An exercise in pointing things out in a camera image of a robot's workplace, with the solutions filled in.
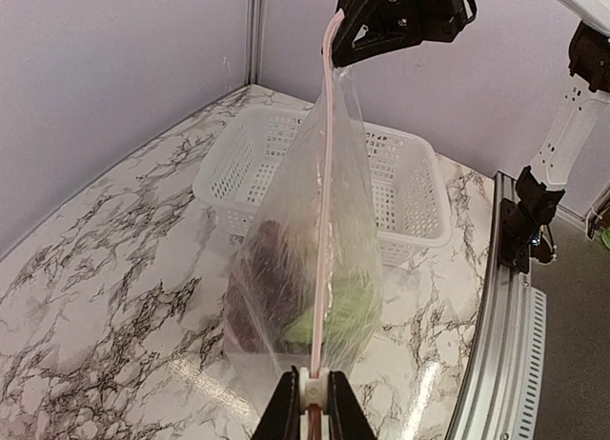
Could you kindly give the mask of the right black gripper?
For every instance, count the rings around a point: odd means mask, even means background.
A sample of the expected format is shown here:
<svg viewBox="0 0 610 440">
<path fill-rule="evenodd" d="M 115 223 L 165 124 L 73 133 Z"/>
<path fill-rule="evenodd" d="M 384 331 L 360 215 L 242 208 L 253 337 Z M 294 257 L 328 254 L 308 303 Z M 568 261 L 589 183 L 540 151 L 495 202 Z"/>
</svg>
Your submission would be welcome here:
<svg viewBox="0 0 610 440">
<path fill-rule="evenodd" d="M 475 0 L 338 0 L 344 19 L 332 43 L 332 62 L 357 62 L 419 45 L 449 43 L 477 17 Z"/>
</svg>

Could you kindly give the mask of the dark red toy grapes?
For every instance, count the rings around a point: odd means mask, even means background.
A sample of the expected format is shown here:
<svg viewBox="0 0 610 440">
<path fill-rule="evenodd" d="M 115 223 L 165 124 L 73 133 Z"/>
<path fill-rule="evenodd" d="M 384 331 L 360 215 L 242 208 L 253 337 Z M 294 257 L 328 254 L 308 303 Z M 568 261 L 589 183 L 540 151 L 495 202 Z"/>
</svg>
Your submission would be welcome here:
<svg viewBox="0 0 610 440">
<path fill-rule="evenodd" d="M 225 295 L 225 319 L 239 350 L 303 353 L 311 335 L 289 328 L 313 305 L 304 266 L 291 253 L 275 220 L 259 225 L 234 262 Z"/>
</svg>

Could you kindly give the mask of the white plastic basket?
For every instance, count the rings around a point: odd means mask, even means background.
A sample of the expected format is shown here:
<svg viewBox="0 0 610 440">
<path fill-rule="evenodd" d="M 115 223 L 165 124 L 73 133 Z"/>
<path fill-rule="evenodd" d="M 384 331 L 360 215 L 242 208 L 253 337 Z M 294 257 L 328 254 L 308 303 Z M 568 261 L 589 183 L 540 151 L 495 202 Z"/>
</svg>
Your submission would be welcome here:
<svg viewBox="0 0 610 440">
<path fill-rule="evenodd" d="M 226 231 L 248 232 L 306 116 L 258 106 L 241 111 L 221 132 L 200 164 L 193 194 L 213 207 Z M 383 263 L 397 267 L 422 250 L 445 246 L 451 239 L 451 212 L 431 145 L 371 123 L 365 133 Z"/>
</svg>

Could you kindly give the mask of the clear zip top bag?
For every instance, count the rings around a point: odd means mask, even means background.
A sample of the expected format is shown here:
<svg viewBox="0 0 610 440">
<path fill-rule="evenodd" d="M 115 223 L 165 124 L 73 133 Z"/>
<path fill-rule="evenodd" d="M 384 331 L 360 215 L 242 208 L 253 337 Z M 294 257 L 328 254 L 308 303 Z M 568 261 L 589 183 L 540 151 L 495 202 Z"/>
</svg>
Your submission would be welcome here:
<svg viewBox="0 0 610 440">
<path fill-rule="evenodd" d="M 348 379 L 370 342 L 353 360 L 321 358 L 322 318 L 332 274 L 341 268 L 382 271 L 366 135 L 351 71 L 331 65 L 323 50 L 335 17 L 322 41 L 321 94 L 281 160 L 242 245 L 263 222 L 280 224 L 291 253 L 315 282 L 314 350 L 304 355 L 239 350 L 223 308 L 225 354 L 260 418 L 281 375 L 300 371 L 300 439 L 319 438 L 322 423 L 328 421 L 329 372 L 342 371 Z"/>
</svg>

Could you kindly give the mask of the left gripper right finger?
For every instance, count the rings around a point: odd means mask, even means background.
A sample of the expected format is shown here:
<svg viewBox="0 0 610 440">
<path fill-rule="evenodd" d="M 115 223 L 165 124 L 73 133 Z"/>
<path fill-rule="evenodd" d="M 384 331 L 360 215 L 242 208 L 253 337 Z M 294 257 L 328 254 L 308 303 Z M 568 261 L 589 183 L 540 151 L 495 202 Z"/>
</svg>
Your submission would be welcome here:
<svg viewBox="0 0 610 440">
<path fill-rule="evenodd" d="M 326 413 L 332 440 L 375 440 L 375 434 L 342 371 L 328 374 Z"/>
</svg>

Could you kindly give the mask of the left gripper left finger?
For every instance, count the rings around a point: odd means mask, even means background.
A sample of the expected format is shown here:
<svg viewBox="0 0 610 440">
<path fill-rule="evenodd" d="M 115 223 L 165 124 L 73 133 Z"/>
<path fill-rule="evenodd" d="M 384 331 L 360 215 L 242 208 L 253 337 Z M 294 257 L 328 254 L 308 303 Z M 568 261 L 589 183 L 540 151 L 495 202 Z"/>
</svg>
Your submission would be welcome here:
<svg viewBox="0 0 610 440">
<path fill-rule="evenodd" d="M 300 371 L 284 372 L 263 411 L 252 440 L 299 440 L 301 432 Z"/>
</svg>

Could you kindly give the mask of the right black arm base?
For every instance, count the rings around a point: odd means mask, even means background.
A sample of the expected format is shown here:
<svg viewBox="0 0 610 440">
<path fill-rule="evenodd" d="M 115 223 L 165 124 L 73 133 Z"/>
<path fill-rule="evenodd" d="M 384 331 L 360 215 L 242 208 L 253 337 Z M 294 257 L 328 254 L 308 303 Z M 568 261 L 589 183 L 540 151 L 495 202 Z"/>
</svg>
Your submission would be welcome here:
<svg viewBox="0 0 610 440">
<path fill-rule="evenodd" d="M 528 274 L 530 259 L 538 258 L 532 247 L 539 247 L 541 228 L 554 219 L 565 190 L 547 189 L 528 166 L 521 171 L 514 192 L 517 201 L 502 198 L 500 202 L 499 261 L 504 267 Z"/>
</svg>

